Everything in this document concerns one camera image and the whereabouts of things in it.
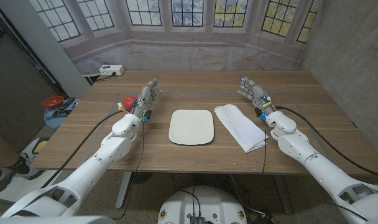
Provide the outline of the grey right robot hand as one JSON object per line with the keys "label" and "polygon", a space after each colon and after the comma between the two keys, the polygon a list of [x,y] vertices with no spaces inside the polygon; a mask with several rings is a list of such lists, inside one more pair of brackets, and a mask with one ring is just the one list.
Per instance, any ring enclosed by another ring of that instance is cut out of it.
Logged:
{"label": "grey right robot hand", "polygon": [[249,77],[241,78],[240,88],[237,92],[249,99],[254,107],[261,110],[266,116],[276,111],[269,94]]}

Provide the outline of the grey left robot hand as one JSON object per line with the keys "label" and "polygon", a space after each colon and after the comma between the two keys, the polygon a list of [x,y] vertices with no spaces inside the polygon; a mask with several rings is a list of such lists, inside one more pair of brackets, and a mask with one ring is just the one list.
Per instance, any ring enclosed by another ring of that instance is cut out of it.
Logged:
{"label": "grey left robot hand", "polygon": [[133,115],[136,115],[142,122],[146,122],[149,119],[146,112],[150,110],[151,105],[161,93],[162,90],[158,86],[158,78],[154,78],[148,82],[148,84],[144,85],[132,112]]}

